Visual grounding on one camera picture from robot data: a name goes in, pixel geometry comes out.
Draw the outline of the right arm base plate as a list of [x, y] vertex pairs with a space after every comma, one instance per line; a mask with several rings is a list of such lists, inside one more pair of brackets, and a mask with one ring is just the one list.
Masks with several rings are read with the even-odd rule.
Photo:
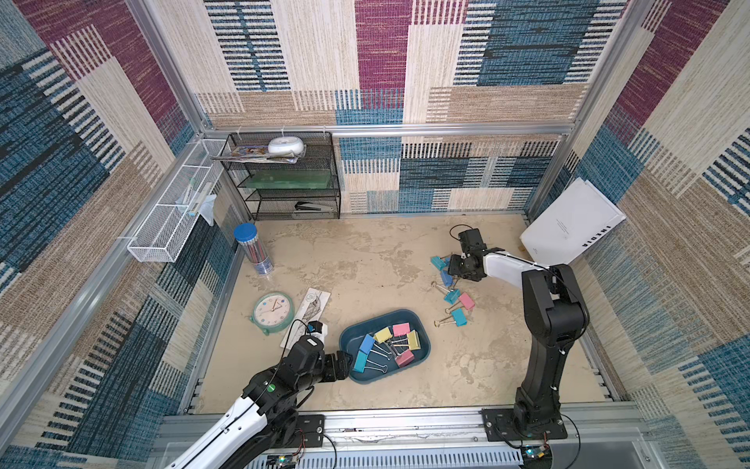
[[560, 418], [542, 423], [523, 423], [513, 408], [483, 408], [484, 432], [490, 442], [565, 440], [566, 426]]

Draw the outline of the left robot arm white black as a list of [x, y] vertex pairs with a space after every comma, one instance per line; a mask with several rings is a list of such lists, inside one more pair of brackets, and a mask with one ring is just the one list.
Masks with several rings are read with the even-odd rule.
[[239, 398], [169, 468], [243, 468], [273, 447], [298, 436], [298, 394], [318, 383], [349, 377], [355, 359], [326, 353], [315, 335], [304, 335], [273, 367], [256, 373]]

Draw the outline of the magazine on shelf top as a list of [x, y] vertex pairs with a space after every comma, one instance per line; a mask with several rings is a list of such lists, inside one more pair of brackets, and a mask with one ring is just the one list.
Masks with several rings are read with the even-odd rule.
[[234, 149], [224, 148], [218, 156], [213, 156], [214, 161], [253, 163], [253, 164], [296, 164], [307, 152], [307, 148], [301, 148], [300, 152], [271, 152], [268, 147], [239, 146]]

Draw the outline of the teal binder clip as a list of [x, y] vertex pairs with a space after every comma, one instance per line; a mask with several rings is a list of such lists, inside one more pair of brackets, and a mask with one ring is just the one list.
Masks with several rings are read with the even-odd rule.
[[455, 304], [461, 295], [461, 291], [459, 289], [450, 290], [445, 297], [443, 297], [443, 300], [447, 302], [449, 305]]
[[365, 371], [378, 371], [380, 373], [387, 373], [388, 367], [386, 365], [380, 365], [368, 359], [368, 355], [359, 351], [355, 358], [354, 372], [364, 373]]
[[450, 260], [449, 256], [447, 257], [433, 256], [431, 258], [431, 263], [439, 271], [447, 271], [449, 260]]
[[434, 326], [436, 328], [447, 326], [448, 324], [455, 324], [455, 326], [458, 326], [459, 328], [461, 326], [466, 326], [466, 324], [468, 324], [468, 320], [465, 316], [464, 310], [462, 308], [459, 308], [449, 313], [445, 318], [441, 320], [435, 320], [434, 322]]

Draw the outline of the pink binder clip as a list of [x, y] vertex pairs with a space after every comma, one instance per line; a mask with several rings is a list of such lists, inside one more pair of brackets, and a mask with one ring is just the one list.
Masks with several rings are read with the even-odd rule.
[[394, 337], [408, 336], [408, 334], [410, 334], [411, 332], [411, 326], [408, 322], [394, 324], [392, 326], [392, 332]]
[[401, 369], [402, 367], [406, 367], [407, 365], [412, 363], [414, 360], [414, 354], [410, 350], [406, 350], [400, 355], [396, 356], [395, 362], [396, 365]]
[[448, 311], [453, 312], [461, 308], [473, 310], [475, 306], [476, 306], [475, 301], [472, 299], [472, 297], [468, 293], [461, 293], [458, 296], [457, 301], [450, 307]]

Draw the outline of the teal plastic storage box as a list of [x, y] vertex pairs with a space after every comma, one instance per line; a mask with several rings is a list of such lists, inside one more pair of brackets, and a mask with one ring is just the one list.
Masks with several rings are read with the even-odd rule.
[[362, 385], [370, 384], [374, 381], [383, 379], [386, 376], [391, 376], [399, 373], [400, 371], [405, 371], [409, 367], [416, 367], [416, 365], [420, 365], [420, 363], [423, 363], [427, 360], [427, 357], [429, 357], [431, 352], [431, 343], [429, 337], [427, 336], [427, 330], [424, 324], [422, 324], [420, 318], [414, 312], [404, 309], [396, 310], [394, 312], [390, 312], [388, 314], [384, 314], [370, 320], [365, 320], [364, 322], [359, 322], [358, 324], [354, 324], [353, 326], [349, 326], [342, 332], [339, 338], [340, 349], [351, 354], [355, 359], [357, 357], [357, 353], [359, 353], [359, 345], [361, 345], [361, 341], [363, 341], [363, 337], [365, 337], [365, 335], [370, 334], [374, 337], [374, 334], [377, 331], [385, 328], [386, 326], [390, 326], [392, 331], [392, 326], [394, 324], [401, 324], [402, 322], [408, 322], [411, 326], [411, 330], [417, 330], [419, 333], [421, 349], [411, 351], [415, 356], [415, 360], [406, 367], [402, 367], [401, 369], [396, 365], [396, 356], [406, 351], [406, 349], [396, 347], [394, 345], [394, 340], [398, 339], [398, 337], [393, 336], [393, 338], [390, 340], [390, 343], [394, 353], [390, 353], [391, 358], [389, 360], [386, 360], [385, 358], [379, 357], [377, 355], [370, 355], [368, 357], [370, 361], [380, 363], [380, 365], [386, 365], [388, 367], [388, 372], [385, 374], [378, 371], [365, 371], [364, 373], [357, 373], [354, 372], [354, 365], [352, 365], [351, 377], [353, 381]]

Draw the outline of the pink binder clip on table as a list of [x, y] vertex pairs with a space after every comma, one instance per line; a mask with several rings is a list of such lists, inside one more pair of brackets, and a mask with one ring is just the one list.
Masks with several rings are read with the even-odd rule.
[[473, 310], [475, 306], [476, 306], [475, 301], [472, 299], [472, 297], [468, 293], [461, 293], [458, 296], [457, 301], [450, 307], [448, 311], [453, 312], [461, 308]]

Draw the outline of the white binder folder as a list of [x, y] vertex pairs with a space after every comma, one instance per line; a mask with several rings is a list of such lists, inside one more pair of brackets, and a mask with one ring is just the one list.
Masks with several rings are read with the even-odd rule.
[[537, 264], [570, 264], [626, 220], [590, 181], [576, 178], [521, 234]]

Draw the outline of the black stapler on shelf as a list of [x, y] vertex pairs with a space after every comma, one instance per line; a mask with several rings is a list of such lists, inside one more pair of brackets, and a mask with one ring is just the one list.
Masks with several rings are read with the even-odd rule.
[[295, 203], [295, 210], [300, 212], [334, 213], [336, 208], [331, 205], [300, 200]]

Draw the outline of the black mesh shelf rack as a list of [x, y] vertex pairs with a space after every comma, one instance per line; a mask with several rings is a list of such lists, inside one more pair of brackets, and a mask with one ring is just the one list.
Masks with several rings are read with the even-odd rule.
[[214, 160], [228, 172], [255, 222], [341, 215], [339, 171], [328, 132], [236, 132]]

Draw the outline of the white round device on shelf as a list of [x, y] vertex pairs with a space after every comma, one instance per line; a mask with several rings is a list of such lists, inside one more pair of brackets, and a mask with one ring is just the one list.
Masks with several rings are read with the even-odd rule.
[[268, 152], [271, 156], [300, 156], [304, 150], [303, 140], [296, 136], [277, 137], [268, 144]]

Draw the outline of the green tray on shelf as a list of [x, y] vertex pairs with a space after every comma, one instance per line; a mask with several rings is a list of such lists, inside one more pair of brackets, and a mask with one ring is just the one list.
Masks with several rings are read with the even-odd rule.
[[256, 190], [319, 190], [332, 187], [332, 175], [328, 171], [257, 171], [242, 182], [241, 188]]

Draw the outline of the green round clock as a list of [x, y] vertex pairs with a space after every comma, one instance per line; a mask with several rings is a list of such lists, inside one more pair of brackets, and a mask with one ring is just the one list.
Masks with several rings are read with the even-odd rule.
[[250, 320], [265, 335], [288, 328], [295, 319], [291, 298], [282, 292], [271, 292], [260, 298], [251, 313]]

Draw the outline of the white packaged item flat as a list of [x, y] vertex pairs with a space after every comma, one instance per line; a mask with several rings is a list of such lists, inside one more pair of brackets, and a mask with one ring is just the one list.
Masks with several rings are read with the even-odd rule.
[[311, 322], [322, 322], [323, 312], [331, 298], [331, 293], [309, 288], [297, 310], [292, 324], [285, 330], [280, 347], [289, 350], [309, 329]]

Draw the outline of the yellow binder clip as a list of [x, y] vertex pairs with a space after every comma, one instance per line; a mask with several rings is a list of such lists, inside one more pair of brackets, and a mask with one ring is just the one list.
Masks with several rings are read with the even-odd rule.
[[389, 353], [394, 353], [390, 340], [393, 338], [390, 326], [386, 326], [374, 334], [375, 341], [383, 346]]
[[406, 336], [400, 336], [398, 339], [394, 340], [394, 345], [410, 351], [420, 350], [421, 342], [418, 331], [411, 330]]

